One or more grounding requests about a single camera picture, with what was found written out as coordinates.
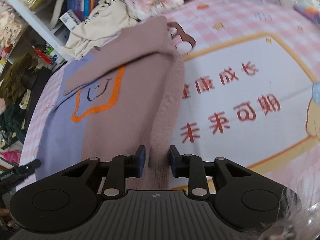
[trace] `folded sweater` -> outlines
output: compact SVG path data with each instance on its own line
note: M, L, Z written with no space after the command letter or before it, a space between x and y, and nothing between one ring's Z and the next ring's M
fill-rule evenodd
M111 161L145 145L143 177L127 186L167 189L167 153L183 86L183 61L165 17L125 28L70 63L39 144L37 180L90 157Z

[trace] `pink gingham pattern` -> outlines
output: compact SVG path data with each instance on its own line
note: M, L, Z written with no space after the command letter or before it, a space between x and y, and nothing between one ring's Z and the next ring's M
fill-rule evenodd
M185 33L196 40L194 52L244 35L273 33L293 49L320 80L319 29L297 12L282 8L279 4L279 0L195 0L167 13L166 17L168 21L178 22ZM50 78L39 99L23 146L21 164L36 157L45 120L59 93L64 67ZM292 169L290 165L295 163L289 163L288 169ZM268 176L278 180L276 173L273 174ZM34 181L33 175L18 188Z

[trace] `mauve fabric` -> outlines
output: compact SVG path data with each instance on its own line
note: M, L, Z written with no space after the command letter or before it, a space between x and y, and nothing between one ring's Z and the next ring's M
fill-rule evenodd
M76 112L76 118L79 118L89 108L112 105L115 84L123 73L120 90L112 107L73 122L71 126L79 124L82 132L85 122L84 134L77 129L63 129L66 143L68 133L79 132L81 160L99 157L101 161L110 161L120 154L134 154L139 145L145 145L147 161L143 176L128 179L127 187L167 189L167 153L182 98L184 65L169 38L166 18L156 17L123 29L118 38L99 50L93 49L91 54L93 58L66 78L65 85L61 86L65 88L62 96L71 94L66 101L74 106L64 114L64 126L73 122L72 113ZM76 95L80 99L78 111L75 111Z

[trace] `chinese character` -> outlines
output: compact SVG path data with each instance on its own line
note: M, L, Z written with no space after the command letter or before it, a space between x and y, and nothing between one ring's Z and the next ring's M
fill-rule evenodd
M196 125L197 125L196 122L194 122L194 123L187 123L186 126L180 128L181 131L187 129L186 132L180 134L180 136L185 135L182 143L184 143L188 138L190 139L190 142L191 142L191 143L194 143L194 141L195 141L194 138L200 138L200 135L196 135L196 134L193 135L193 134L192 134L193 132L200 130L199 128L197 128Z
M210 126L210 128L213 128L212 134L215 134L218 129L220 133L223 133L223 128L230 129L229 120L221 115L224 115L224 112L214 113L214 115L208 117L208 120L214 123Z
M220 76L222 85L225 85L224 78L226 79L227 83L231 82L233 79L239 80L236 77L236 73L232 70L232 68L224 69L224 72L221 72L219 76Z
M234 110L238 109L237 114L238 114L238 119L240 121L245 121L245 120L254 121L254 120L256 120L256 113L253 110L253 108L250 106L250 101L239 104L238 106L235 106L233 109Z
M261 98L258 98L258 102L264 111L264 115L267 115L268 112L280 111L280 103L273 94L261 96Z
M249 76L254 76L256 72L259 72L259 70L256 68L255 64L251 64L249 61L247 64L242 63L242 71L246 72Z
M182 99L189 98L189 97L190 97L189 85L184 84Z
M199 94L202 92L209 91L210 89L214 89L212 79L209 76L200 77L196 80L196 88Z

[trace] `ribbed hem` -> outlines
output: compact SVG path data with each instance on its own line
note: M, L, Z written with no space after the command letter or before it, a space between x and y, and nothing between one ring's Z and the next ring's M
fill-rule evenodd
M168 190L169 189L170 167L144 167L142 177L128 178L126 180L127 189L143 190Z

